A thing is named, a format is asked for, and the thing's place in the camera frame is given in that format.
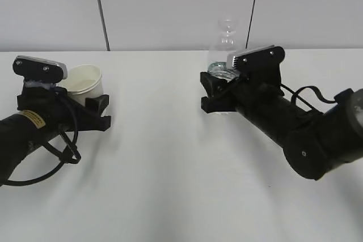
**white wall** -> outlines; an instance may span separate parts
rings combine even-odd
[[[105,50],[97,0],[0,0],[0,51]]]
[[[362,48],[363,0],[256,0],[250,47]]]
[[[205,49],[217,19],[240,19],[247,37],[253,0],[102,0],[111,50]]]
[[[253,0],[102,0],[111,50],[206,49],[218,17]],[[0,51],[106,50],[97,0],[0,0]],[[363,47],[361,0],[256,0],[250,47]]]

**black cable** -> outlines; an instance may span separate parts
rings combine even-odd
[[[252,11],[251,11],[251,18],[250,18],[250,25],[248,26],[248,34],[247,34],[247,40],[246,40],[246,49],[248,47],[248,41],[250,39],[250,32],[251,32],[251,26],[252,26],[252,18],[254,17],[254,11],[255,11],[255,4],[256,0],[254,0],[252,4]]]
[[[78,122],[77,122],[77,117],[75,116],[75,113],[74,113],[74,110],[73,108],[71,107],[71,105],[69,104],[69,102],[62,98],[61,96],[58,97],[59,100],[63,103],[63,105],[65,105],[67,107],[67,109],[69,110],[71,116],[72,116],[72,119],[73,119],[73,125],[74,125],[74,134],[73,134],[73,140],[72,140],[72,143],[75,145],[77,140],[78,140]],[[49,152],[51,152],[52,154],[54,154],[55,156],[57,156],[57,154],[66,154],[66,153],[69,153],[70,148],[69,146],[67,145],[67,147],[63,150],[63,152],[60,152],[58,151],[57,149],[55,149],[52,145],[50,145],[52,148],[50,148],[51,150],[47,149]],[[0,179],[0,184],[3,184],[3,185],[9,185],[9,186],[27,186],[27,185],[32,185],[32,184],[37,184],[38,182],[41,182],[41,181],[44,181],[50,177],[52,177],[54,174],[56,174],[62,167],[63,165],[66,163],[66,161],[64,161],[62,158],[63,156],[59,157],[61,159],[60,163],[54,168],[52,169],[51,171],[49,171],[47,174],[43,175],[43,176],[40,176],[38,178],[35,178],[35,179],[32,179],[32,180],[27,180],[27,181],[11,181],[11,180],[2,180]]]
[[[32,180],[27,180],[27,181],[10,181],[10,180],[2,181],[1,180],[0,184],[9,185],[9,186],[27,186],[27,185],[37,184],[38,182],[44,181],[47,178],[52,177],[55,173],[57,173],[62,168],[62,166],[64,164],[65,164],[65,162],[60,162],[54,169],[49,171],[47,174],[40,176],[39,178],[35,178]]]
[[[289,87],[287,87],[286,85],[284,84],[281,84],[281,87],[283,89],[286,89],[287,91],[289,91],[292,95],[295,95],[296,92],[294,92],[292,89],[290,89]],[[316,110],[317,109],[312,106],[309,102],[307,102],[305,99],[303,99],[302,97],[300,97],[299,95],[296,95],[296,98],[300,99],[301,102],[303,102],[306,106],[308,106],[309,108],[311,108],[312,110]]]
[[[291,103],[293,105],[296,105],[296,98],[298,97],[298,95],[305,89],[311,89],[317,96],[317,98],[324,102],[324,103],[327,103],[327,104],[334,104],[336,103],[335,100],[327,100],[321,93],[320,89],[317,87],[317,86],[304,86],[304,87],[301,87],[299,88],[294,94],[293,96],[291,97]]]

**table surface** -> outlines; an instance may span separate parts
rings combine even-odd
[[[21,52],[103,70],[109,131],[80,134],[78,165],[24,188],[0,188],[2,241],[363,241],[363,160],[305,180],[237,113],[205,114],[207,52]],[[1,113],[16,111],[17,53],[0,53]],[[287,50],[282,81],[325,97],[363,86],[362,49]],[[310,92],[304,93],[322,111]],[[61,141],[55,140],[59,147]],[[39,149],[13,180],[57,158]]]

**glass bottle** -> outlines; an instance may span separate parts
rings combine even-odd
[[[237,25],[236,19],[219,19],[218,36],[213,40],[208,51],[208,73],[227,81],[238,75],[236,71],[226,68],[227,55],[238,50],[235,41]]]

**yellow warning label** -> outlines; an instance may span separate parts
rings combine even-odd
[[[18,114],[27,117],[30,121],[33,122],[33,124],[37,127],[37,129],[40,129],[45,126],[43,118],[41,118],[39,114],[37,114],[36,112],[33,112],[31,110],[23,110]]]

